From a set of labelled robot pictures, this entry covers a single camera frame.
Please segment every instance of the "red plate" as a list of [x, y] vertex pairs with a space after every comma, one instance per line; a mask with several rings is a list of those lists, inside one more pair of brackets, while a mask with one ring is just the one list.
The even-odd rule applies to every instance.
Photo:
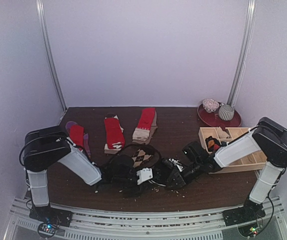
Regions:
[[205, 124], [210, 127], [238, 128], [241, 126], [242, 118], [236, 110], [234, 110], [233, 119], [230, 121], [224, 121], [219, 117], [219, 108], [215, 112], [209, 113], [203, 108], [203, 105], [201, 104], [198, 107], [198, 116]]

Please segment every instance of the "red tray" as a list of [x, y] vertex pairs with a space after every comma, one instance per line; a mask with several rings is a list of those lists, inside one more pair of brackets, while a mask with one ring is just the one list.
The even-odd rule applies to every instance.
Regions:
[[224, 121], [219, 117], [219, 108], [215, 112], [209, 113], [203, 108], [203, 105], [201, 104], [198, 107], [198, 116], [201, 121], [210, 127], [238, 128], [241, 126], [242, 118], [236, 110], [234, 110], [233, 119], [230, 121]]

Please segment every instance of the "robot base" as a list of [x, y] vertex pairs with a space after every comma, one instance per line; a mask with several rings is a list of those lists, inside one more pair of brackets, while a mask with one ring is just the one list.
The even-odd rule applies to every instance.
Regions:
[[225, 225], [231, 226], [236, 224], [243, 224], [256, 220], [257, 218], [263, 218], [266, 213], [263, 209], [254, 211], [250, 207], [242, 206], [222, 212]]
[[[51, 207], [50, 212], [51, 212], [50, 224], [52, 225], [58, 224], [62, 227], [70, 226], [70, 222], [72, 221], [73, 217], [73, 213], [71, 211]], [[38, 221], [47, 222], [45, 221], [45, 218], [40, 218], [40, 214], [38, 214], [36, 211], [33, 210], [30, 211], [29, 217], [31, 219], [35, 219]]]

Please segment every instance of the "white wall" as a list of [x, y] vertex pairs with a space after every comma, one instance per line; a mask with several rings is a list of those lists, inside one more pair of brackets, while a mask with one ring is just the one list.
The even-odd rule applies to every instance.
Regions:
[[27, 132], [56, 125], [61, 115], [35, 0], [0, 0], [0, 237], [25, 175], [18, 153]]
[[246, 0], [45, 0], [67, 105], [227, 101], [247, 7]]
[[[257, 1], [253, 40], [236, 109], [244, 126], [267, 116], [287, 128], [287, 1]], [[287, 172], [274, 191], [287, 212]]]

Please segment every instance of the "wooden organizer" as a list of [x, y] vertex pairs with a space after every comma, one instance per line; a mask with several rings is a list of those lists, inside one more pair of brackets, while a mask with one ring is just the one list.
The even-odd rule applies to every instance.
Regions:
[[[246, 133], [248, 129], [249, 129], [248, 127], [226, 127], [226, 131], [231, 138], [224, 139], [219, 138], [215, 127], [201, 127], [199, 130], [199, 139], [201, 146], [208, 153], [210, 153], [206, 147], [206, 141], [205, 141], [206, 138], [212, 136], [213, 138], [218, 139], [220, 142], [221, 141], [231, 142], [232, 140]], [[221, 171], [216, 172], [216, 174], [261, 170], [266, 164], [267, 161], [266, 159], [267, 157], [262, 151], [257, 151], [233, 162], [232, 164], [225, 167]]]

